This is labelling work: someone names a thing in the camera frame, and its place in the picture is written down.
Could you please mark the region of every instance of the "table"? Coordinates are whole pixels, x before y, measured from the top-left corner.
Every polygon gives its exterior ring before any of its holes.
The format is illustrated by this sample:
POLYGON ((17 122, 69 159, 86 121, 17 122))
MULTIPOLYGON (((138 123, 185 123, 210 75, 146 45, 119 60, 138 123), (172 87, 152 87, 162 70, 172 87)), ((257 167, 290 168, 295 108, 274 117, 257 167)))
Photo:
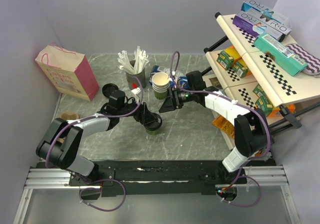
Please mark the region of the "table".
MULTIPOLYGON (((63 94, 56 117, 65 111, 77 112, 80 117, 94 114, 108 101, 101 93, 101 87, 107 83, 116 84, 131 96, 116 54, 87 57, 100 86, 97 95, 88 102, 63 94)), ((171 55, 150 55, 149 60, 146 77, 154 65, 169 67, 171 55)), ((204 55, 182 55, 178 70, 186 73, 207 67, 204 55)), ((143 100, 152 112, 158 112, 162 105, 149 83, 143 100)), ((209 109, 187 103, 182 109, 163 113, 161 117, 161 133, 156 136, 147 134, 132 117, 122 118, 112 130, 83 138, 78 153, 91 160, 221 160, 230 153, 220 130, 212 124, 214 117, 209 109)))

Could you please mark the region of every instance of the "oreo box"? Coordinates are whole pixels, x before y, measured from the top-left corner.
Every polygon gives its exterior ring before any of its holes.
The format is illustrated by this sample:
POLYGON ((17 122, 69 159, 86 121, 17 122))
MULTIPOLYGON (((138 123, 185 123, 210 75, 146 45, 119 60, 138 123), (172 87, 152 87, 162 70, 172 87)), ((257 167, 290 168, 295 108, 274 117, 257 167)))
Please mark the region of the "oreo box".
POLYGON ((240 11, 236 14, 232 23, 254 37, 257 37, 262 33, 268 33, 276 40, 283 40, 285 37, 281 32, 244 11, 240 11))
POLYGON ((297 75, 307 67, 307 63, 290 49, 276 41, 269 34, 259 35, 255 42, 255 47, 271 57, 277 65, 283 68, 291 76, 297 75))
POLYGON ((280 14, 279 12, 274 11, 272 8, 265 6, 264 4, 257 2, 255 0, 247 0, 243 2, 241 10, 248 11, 250 8, 254 8, 260 13, 262 13, 265 17, 278 21, 288 27, 291 27, 289 18, 280 14))
POLYGON ((279 39, 279 42, 282 42, 284 40, 284 38, 287 35, 289 35, 291 32, 291 28, 289 28, 288 26, 286 26, 286 25, 284 25, 274 19, 270 19, 268 17, 265 17, 261 12, 259 12, 258 10, 254 9, 254 8, 250 8, 246 12, 248 14, 250 14, 251 16, 257 18, 261 22, 264 22, 266 25, 279 31, 282 34, 281 38, 279 39))

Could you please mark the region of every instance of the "gray wall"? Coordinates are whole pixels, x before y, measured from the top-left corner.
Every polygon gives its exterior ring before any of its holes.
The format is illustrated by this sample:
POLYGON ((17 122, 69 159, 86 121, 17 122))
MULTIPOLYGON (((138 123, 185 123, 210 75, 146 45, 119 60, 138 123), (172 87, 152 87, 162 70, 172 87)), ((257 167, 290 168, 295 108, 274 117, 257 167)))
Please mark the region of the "gray wall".
MULTIPOLYGON (((317 57, 320 57, 319 7, 320 0, 278 0, 275 5, 276 10, 290 17, 297 42, 317 57)), ((320 193, 316 191, 320 184, 319 120, 319 108, 303 115, 303 126, 276 136, 272 148, 277 163, 284 166, 303 224, 320 222, 320 193)))
MULTIPOLYGON (((214 14, 244 0, 38 0, 62 45, 83 53, 203 53, 224 33, 214 14)), ((273 7, 277 0, 260 0, 273 7)))
POLYGON ((57 38, 36 0, 0 7, 0 223, 10 224, 58 98, 34 59, 57 38))

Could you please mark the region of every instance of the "box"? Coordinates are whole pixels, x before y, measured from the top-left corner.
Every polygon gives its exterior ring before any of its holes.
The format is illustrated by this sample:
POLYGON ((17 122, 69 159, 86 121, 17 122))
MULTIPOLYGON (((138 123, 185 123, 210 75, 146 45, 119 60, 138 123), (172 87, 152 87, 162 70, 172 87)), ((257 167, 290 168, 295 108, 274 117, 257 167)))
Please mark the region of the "box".
POLYGON ((289 28, 288 26, 273 20, 273 19, 269 19, 268 17, 265 17, 262 13, 260 13, 258 10, 254 9, 254 8, 250 8, 246 11, 246 13, 250 14, 251 16, 257 18, 258 20, 260 20, 261 22, 265 23, 266 25, 274 28, 275 30, 277 30, 278 32, 280 32, 281 38, 279 39, 279 42, 282 42, 284 40, 284 38, 290 34, 291 32, 291 28, 289 28))
MULTIPOLYGON (((285 105, 285 107, 287 107, 291 113, 294 113, 295 112, 295 108, 296 106, 294 104, 289 104, 289 105, 285 105)), ((277 107, 277 108, 273 108, 272 109, 272 112, 269 114, 269 117, 282 117, 281 113, 280 113, 280 109, 277 107)))
POLYGON ((276 40, 283 40, 285 37, 281 32, 244 11, 240 11, 236 14, 232 23, 254 37, 257 37, 262 33, 268 33, 276 40))
POLYGON ((261 109, 264 112, 266 117, 269 116, 269 114, 272 112, 274 108, 270 100, 264 96, 258 98, 254 104, 257 108, 261 109))
POLYGON ((240 78, 244 78, 251 74, 251 71, 245 64, 243 59, 238 60, 232 67, 233 71, 237 73, 240 78))
POLYGON ((241 10, 247 11, 250 8, 254 8, 261 12, 264 16, 273 19, 275 21, 278 21, 288 27, 291 28, 289 18, 284 16, 283 14, 280 14, 279 12, 274 11, 273 9, 255 1, 255 0, 247 0, 243 2, 241 10))
POLYGON ((241 56, 233 46, 221 51, 216 60, 225 70, 230 69, 234 63, 241 59, 241 56))
POLYGON ((267 97, 260 84, 257 84, 257 86, 253 89, 253 92, 258 98, 260 98, 261 96, 267 97))
POLYGON ((270 56, 277 65, 283 68, 291 76, 297 75, 307 67, 307 63, 303 59, 267 33, 259 35, 256 38, 254 45, 263 53, 270 56))
MULTIPOLYGON (((254 94, 258 97, 261 98, 262 96, 268 100, 267 103, 270 103, 272 105, 272 111, 269 113, 268 117, 281 117, 281 113, 280 113, 280 109, 278 107, 274 107, 273 104, 271 103, 271 101, 269 100, 268 96, 265 94, 264 90, 262 89, 262 87, 260 86, 260 84, 258 84, 254 89, 253 89, 254 94)), ((290 112, 294 113, 295 111, 295 105, 294 104, 289 104, 289 105, 285 105, 285 107, 287 107, 290 112)))

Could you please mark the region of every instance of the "cable tie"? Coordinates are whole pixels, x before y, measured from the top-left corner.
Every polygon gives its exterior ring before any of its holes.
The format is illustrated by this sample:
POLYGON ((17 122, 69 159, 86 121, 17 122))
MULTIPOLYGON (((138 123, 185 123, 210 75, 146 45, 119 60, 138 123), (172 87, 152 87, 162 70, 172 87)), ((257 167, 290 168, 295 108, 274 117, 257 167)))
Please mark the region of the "cable tie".
POLYGON ((221 94, 215 95, 214 101, 215 101, 217 98, 219 98, 220 96, 221 96, 221 94))
POLYGON ((238 100, 231 100, 232 105, 236 105, 238 103, 238 100))

